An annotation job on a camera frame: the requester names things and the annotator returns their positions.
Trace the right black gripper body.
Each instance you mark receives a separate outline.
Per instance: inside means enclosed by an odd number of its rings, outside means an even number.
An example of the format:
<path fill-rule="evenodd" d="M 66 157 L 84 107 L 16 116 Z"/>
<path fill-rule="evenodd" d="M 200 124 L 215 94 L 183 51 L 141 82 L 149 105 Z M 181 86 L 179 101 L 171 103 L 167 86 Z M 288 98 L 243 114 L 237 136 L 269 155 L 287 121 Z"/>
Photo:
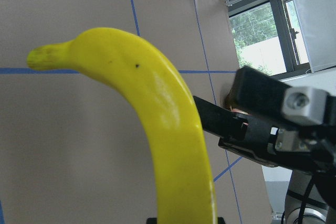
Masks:
<path fill-rule="evenodd" d="M 335 147 L 326 139 L 310 140 L 246 114 L 242 127 L 219 139 L 218 146 L 258 164 L 305 173 L 335 173 Z"/>

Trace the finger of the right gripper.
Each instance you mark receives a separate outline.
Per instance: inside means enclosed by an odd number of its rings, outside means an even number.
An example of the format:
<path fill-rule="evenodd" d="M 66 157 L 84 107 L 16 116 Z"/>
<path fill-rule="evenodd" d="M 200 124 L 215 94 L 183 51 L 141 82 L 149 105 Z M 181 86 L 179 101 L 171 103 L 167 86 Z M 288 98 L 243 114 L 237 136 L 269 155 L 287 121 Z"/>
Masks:
<path fill-rule="evenodd" d="M 203 130 L 221 138 L 244 139 L 248 126 L 246 119 L 195 95 L 193 99 L 200 115 Z"/>
<path fill-rule="evenodd" d="M 251 67 L 236 72 L 232 103 L 275 124 L 329 124 L 330 93 L 309 86 L 293 87 Z"/>

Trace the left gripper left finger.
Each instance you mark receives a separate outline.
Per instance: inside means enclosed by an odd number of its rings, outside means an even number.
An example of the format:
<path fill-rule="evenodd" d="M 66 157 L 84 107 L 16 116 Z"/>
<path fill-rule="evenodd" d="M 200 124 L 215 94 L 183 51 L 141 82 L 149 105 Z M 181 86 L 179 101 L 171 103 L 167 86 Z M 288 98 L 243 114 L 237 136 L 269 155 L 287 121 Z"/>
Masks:
<path fill-rule="evenodd" d="M 146 220 L 146 224 L 157 224 L 157 217 L 150 217 Z"/>

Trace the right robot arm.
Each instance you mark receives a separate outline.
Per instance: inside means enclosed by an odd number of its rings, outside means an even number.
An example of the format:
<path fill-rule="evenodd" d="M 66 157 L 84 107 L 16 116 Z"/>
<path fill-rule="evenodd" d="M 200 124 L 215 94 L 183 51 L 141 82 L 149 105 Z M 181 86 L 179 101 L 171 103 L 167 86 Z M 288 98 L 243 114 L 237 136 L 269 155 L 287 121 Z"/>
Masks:
<path fill-rule="evenodd" d="M 219 147 L 292 170 L 282 223 L 335 223 L 335 96 L 293 87 L 250 67 L 235 75 L 228 110 L 195 97 Z"/>

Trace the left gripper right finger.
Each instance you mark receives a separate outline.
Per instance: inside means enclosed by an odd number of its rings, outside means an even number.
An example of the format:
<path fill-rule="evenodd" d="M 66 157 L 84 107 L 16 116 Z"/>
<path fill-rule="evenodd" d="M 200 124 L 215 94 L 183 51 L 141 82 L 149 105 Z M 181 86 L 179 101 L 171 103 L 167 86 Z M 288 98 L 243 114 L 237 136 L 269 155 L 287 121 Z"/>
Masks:
<path fill-rule="evenodd" d="M 225 224 L 226 222 L 225 222 L 225 220 L 224 220 L 223 217 L 218 217 L 218 218 L 217 218 L 217 223 L 218 223 L 218 224 Z"/>

